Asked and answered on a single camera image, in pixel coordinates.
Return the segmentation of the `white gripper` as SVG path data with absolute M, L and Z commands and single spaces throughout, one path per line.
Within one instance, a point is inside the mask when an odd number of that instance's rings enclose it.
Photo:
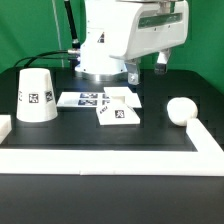
M 160 51 L 154 72 L 167 72 L 170 48 L 183 44 L 187 38 L 188 18 L 186 0 L 177 1 L 173 12 L 168 2 L 116 2 L 111 7 L 109 55 L 129 60 L 125 62 L 129 84 L 140 82 L 139 60 L 134 58 Z

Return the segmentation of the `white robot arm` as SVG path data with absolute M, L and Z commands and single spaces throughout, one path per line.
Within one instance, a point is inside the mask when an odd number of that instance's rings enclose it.
M 163 75 L 171 49 L 186 41 L 187 0 L 84 0 L 86 39 L 75 71 L 93 81 L 140 82 L 140 59 L 156 53 Z

